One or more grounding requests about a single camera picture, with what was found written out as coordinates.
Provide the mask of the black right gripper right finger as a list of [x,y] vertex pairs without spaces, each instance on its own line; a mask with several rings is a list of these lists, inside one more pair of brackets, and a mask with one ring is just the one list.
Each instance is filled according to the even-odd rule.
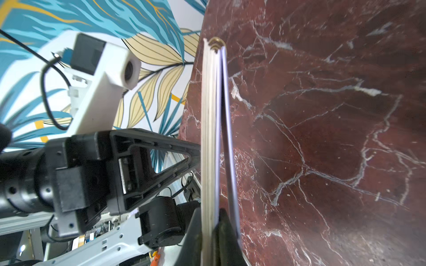
[[219,210],[219,222],[214,229],[213,242],[215,266],[248,266],[224,208]]

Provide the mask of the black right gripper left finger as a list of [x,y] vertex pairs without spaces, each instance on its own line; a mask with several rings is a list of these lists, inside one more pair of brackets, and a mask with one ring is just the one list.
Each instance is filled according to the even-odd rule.
[[174,266],[200,266],[202,246],[201,209],[197,208],[187,230],[183,246]]

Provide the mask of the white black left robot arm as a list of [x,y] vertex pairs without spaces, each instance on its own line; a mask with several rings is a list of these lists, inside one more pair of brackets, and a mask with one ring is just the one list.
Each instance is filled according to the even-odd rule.
[[142,129],[79,134],[43,147],[7,152],[1,145],[1,217],[49,212],[47,242],[70,242],[103,211],[131,216],[47,266],[117,266],[179,243],[197,202],[160,193],[200,166],[201,147]]

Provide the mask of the purple calendar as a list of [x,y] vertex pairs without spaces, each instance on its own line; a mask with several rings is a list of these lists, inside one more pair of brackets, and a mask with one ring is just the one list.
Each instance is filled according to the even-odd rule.
[[241,243],[240,215],[230,114],[226,44],[204,40],[201,83],[201,264],[213,266],[214,228],[219,223],[220,166],[225,166],[229,218]]

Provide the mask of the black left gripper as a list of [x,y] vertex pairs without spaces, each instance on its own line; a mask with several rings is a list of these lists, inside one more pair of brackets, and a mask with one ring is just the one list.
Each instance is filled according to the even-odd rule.
[[84,233],[107,207],[111,158],[108,134],[73,135],[1,153],[1,218],[49,212],[59,237]]

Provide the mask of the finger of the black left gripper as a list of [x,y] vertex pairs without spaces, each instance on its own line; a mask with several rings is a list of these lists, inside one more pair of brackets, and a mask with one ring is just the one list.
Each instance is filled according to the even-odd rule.
[[[107,209],[112,215],[132,211],[178,178],[198,168],[201,147],[142,129],[112,130],[112,157],[106,162],[110,194]],[[155,172],[151,151],[181,154],[183,160]]]

